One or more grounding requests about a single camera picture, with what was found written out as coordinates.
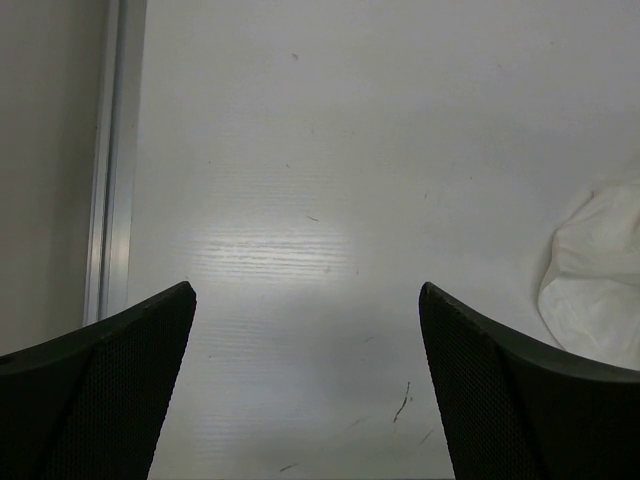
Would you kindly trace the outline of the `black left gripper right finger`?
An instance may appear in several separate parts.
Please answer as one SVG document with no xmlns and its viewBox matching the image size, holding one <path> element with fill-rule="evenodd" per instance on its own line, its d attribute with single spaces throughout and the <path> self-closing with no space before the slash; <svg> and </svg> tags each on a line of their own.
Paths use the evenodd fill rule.
<svg viewBox="0 0 640 480">
<path fill-rule="evenodd" d="M 455 478 L 638 478 L 638 372 L 538 341 L 432 283 L 419 316 Z"/>
</svg>

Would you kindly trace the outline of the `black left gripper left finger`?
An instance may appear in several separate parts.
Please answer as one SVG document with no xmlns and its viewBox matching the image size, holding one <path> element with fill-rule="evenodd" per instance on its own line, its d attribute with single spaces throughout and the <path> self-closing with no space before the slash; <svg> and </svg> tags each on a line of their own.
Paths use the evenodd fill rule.
<svg viewBox="0 0 640 480">
<path fill-rule="evenodd" d="M 195 310 L 183 281 L 2 356 L 2 478 L 147 478 Z"/>
</svg>

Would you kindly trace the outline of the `white pleated skirt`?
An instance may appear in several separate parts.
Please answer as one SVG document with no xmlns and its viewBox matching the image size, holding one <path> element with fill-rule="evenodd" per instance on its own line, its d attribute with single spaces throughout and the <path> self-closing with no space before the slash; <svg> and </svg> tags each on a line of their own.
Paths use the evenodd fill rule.
<svg viewBox="0 0 640 480">
<path fill-rule="evenodd" d="M 639 368 L 639 180 L 595 189 L 555 231 L 538 310 L 566 351 Z"/>
</svg>

